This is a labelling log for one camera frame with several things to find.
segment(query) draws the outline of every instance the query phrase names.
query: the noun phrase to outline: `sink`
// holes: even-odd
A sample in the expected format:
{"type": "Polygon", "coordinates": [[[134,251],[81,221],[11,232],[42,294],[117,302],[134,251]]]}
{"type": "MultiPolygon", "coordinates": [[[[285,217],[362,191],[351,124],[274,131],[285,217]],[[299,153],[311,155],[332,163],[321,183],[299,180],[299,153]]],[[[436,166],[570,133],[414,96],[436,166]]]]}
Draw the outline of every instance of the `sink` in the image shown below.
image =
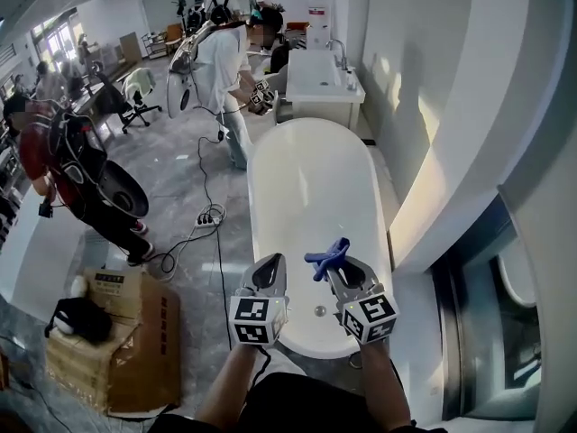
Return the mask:
{"type": "Polygon", "coordinates": [[[295,102],[354,103],[364,102],[356,73],[356,91],[346,89],[346,72],[334,64],[334,52],[291,50],[288,58],[287,100],[295,102]]]}
{"type": "Polygon", "coordinates": [[[332,120],[354,129],[365,92],[354,72],[357,88],[346,87],[346,71],[337,68],[334,52],[324,50],[291,50],[288,57],[287,100],[293,105],[293,116],[332,120]]]}

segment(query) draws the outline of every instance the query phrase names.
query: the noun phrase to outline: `bathtub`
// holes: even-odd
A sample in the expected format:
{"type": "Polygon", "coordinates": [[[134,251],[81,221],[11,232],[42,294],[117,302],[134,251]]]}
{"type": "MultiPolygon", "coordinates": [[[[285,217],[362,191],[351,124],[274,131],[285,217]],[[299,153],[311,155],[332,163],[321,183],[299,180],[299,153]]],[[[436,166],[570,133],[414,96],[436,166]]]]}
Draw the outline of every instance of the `bathtub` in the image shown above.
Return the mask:
{"type": "Polygon", "coordinates": [[[300,118],[269,130],[248,166],[254,260],[280,252],[287,258],[288,323],[280,342],[308,357],[334,359],[358,351],[334,313],[327,282],[314,282],[307,252],[351,240],[348,254],[370,265],[392,293],[389,248],[372,158],[343,126],[300,118]],[[317,307],[325,307],[319,317],[317,307]]]}

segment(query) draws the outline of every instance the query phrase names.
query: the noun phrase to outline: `power strip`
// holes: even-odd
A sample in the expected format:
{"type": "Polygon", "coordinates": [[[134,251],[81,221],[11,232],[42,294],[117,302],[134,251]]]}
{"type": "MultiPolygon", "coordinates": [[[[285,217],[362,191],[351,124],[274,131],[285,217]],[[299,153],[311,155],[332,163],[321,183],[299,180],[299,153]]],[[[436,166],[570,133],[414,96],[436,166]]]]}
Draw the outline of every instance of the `power strip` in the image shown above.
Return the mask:
{"type": "Polygon", "coordinates": [[[211,227],[211,228],[216,228],[218,226],[220,226],[220,224],[223,222],[223,219],[220,216],[213,216],[211,218],[212,221],[208,221],[208,216],[202,216],[201,217],[201,221],[202,223],[198,223],[198,218],[195,220],[195,228],[199,229],[199,228],[205,228],[205,227],[211,227]]]}

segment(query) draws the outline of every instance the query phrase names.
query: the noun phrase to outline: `bathtub drain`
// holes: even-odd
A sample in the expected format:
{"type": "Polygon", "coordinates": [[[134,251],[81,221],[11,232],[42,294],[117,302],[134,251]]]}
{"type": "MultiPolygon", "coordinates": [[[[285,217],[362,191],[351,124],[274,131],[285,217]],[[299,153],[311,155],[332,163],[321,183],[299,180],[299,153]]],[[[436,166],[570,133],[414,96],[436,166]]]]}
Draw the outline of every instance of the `bathtub drain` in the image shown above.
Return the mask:
{"type": "Polygon", "coordinates": [[[326,314],[326,308],[322,305],[319,305],[315,308],[315,315],[321,318],[326,314]]]}

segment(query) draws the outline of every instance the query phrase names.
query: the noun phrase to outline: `faucet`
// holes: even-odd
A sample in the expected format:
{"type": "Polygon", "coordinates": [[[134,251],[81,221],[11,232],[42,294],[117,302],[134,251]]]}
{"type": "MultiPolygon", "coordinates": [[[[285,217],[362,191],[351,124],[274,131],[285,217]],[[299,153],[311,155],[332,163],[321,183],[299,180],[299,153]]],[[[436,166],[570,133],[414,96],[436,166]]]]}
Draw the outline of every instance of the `faucet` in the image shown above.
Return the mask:
{"type": "Polygon", "coordinates": [[[346,51],[344,49],[344,43],[342,43],[340,40],[337,39],[331,39],[326,43],[326,48],[331,50],[333,48],[333,41],[336,41],[341,45],[341,53],[343,55],[340,61],[336,58],[336,55],[334,55],[334,63],[336,64],[336,67],[341,68],[341,70],[349,70],[349,64],[346,60],[346,51]]]}

